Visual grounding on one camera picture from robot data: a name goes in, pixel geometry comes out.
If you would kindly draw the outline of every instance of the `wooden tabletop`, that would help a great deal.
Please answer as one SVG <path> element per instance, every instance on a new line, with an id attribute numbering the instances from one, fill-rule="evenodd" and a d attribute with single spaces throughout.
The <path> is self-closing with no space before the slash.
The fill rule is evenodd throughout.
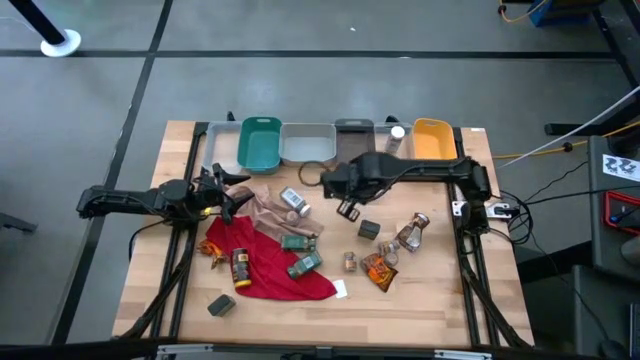
<path id="1" fill-rule="evenodd" d="M 182 178 L 195 122 L 169 121 L 156 163 L 151 186 Z M 494 194 L 498 183 L 484 129 L 462 129 L 465 152 L 485 165 Z M 235 156 L 238 136 L 216 138 L 214 160 Z M 385 136 L 376 135 L 376 146 L 384 148 Z M 404 141 L 398 155 L 411 154 L 411 142 Z M 360 219 L 381 224 L 374 242 L 357 237 L 360 221 L 351 223 L 336 214 L 338 200 L 324 199 L 322 187 L 300 184 L 296 168 L 280 167 L 269 176 L 254 176 L 243 185 L 268 184 L 272 197 L 291 186 L 311 205 L 311 217 L 325 225 L 318 239 L 324 260 L 317 269 L 334 281 L 343 279 L 348 297 L 323 301 L 285 302 L 262 300 L 235 293 L 228 265 L 210 270 L 211 258 L 196 253 L 193 258 L 179 339 L 183 342 L 238 344 L 289 344 L 378 347 L 467 348 L 470 340 L 455 255 L 455 239 L 447 205 L 446 187 L 436 183 L 398 183 L 381 199 L 359 206 Z M 355 273 L 343 270 L 343 253 L 354 251 L 358 258 L 376 252 L 380 241 L 391 240 L 414 212 L 423 212 L 431 224 L 423 233 L 421 248 L 414 254 L 400 249 L 398 275 L 383 293 L 360 267 Z M 157 221 L 154 217 L 147 223 Z M 212 220 L 198 229 L 204 239 Z M 507 231 L 506 224 L 490 225 Z M 138 236 L 122 293 L 113 334 L 129 329 L 157 294 L 169 243 L 170 228 L 162 226 Z M 492 297 L 508 322 L 528 343 L 533 336 L 510 243 L 498 235 L 482 236 Z M 221 294 L 229 294 L 237 305 L 225 317 L 212 317 L 207 306 Z M 162 334 L 168 333 L 173 297 L 167 302 Z M 483 343 L 488 343 L 482 306 L 475 298 Z"/>

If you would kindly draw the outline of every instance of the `red device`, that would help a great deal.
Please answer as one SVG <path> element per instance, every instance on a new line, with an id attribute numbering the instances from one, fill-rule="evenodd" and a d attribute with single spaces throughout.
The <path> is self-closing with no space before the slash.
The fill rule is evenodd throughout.
<path id="1" fill-rule="evenodd" d="M 640 210 L 636 210 L 640 207 L 640 199 L 615 191 L 607 191 L 604 194 L 604 203 L 605 224 L 631 234 L 640 234 L 640 223 L 634 224 L 634 227 L 629 227 L 625 226 L 623 222 L 633 215 L 638 216 L 640 214 Z M 623 219 L 614 221 L 616 216 L 621 216 Z"/>

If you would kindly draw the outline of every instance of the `teal bin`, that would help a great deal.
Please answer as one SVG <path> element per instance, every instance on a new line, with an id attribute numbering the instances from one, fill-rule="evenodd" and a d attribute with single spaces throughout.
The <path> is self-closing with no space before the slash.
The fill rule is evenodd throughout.
<path id="1" fill-rule="evenodd" d="M 238 164 L 253 174 L 273 174 L 280 165 L 280 127 L 273 117 L 250 117 L 242 122 Z"/>

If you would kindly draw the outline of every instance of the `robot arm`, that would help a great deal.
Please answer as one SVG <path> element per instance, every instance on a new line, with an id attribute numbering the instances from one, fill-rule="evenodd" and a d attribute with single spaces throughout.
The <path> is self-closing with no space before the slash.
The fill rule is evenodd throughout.
<path id="1" fill-rule="evenodd" d="M 230 224 L 233 215 L 253 194 L 233 199 L 225 194 L 225 185 L 235 185 L 249 178 L 228 174 L 219 164 L 214 164 L 211 175 L 195 179 L 201 185 L 197 191 L 193 184 L 181 179 L 169 180 L 147 191 L 107 190 L 96 185 L 82 193 L 76 210 L 83 219 L 117 212 L 158 215 L 173 222 L 189 223 L 201 220 L 202 210 L 220 206 L 222 220 Z"/>
<path id="2" fill-rule="evenodd" d="M 320 176 L 325 198 L 338 198 L 338 213 L 351 221 L 360 212 L 355 204 L 379 199 L 398 181 L 442 182 L 457 185 L 467 200 L 463 218 L 465 228 L 482 234 L 489 230 L 484 202 L 491 198 L 487 169 L 466 157 L 454 160 L 409 160 L 393 155 L 368 152 L 341 163 L 334 171 Z"/>

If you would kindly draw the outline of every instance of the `beige cloth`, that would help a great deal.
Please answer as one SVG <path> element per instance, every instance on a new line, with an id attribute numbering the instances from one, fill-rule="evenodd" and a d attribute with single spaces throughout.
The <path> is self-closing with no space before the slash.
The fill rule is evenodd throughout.
<path id="1" fill-rule="evenodd" d="M 317 237 L 324 230 L 322 224 L 308 217 L 301 218 L 295 211 L 273 201 L 267 185 L 234 186 L 227 194 L 237 197 L 248 192 L 253 192 L 255 197 L 244 204 L 236 216 L 250 216 L 253 227 L 267 236 L 280 241 L 282 235 Z"/>

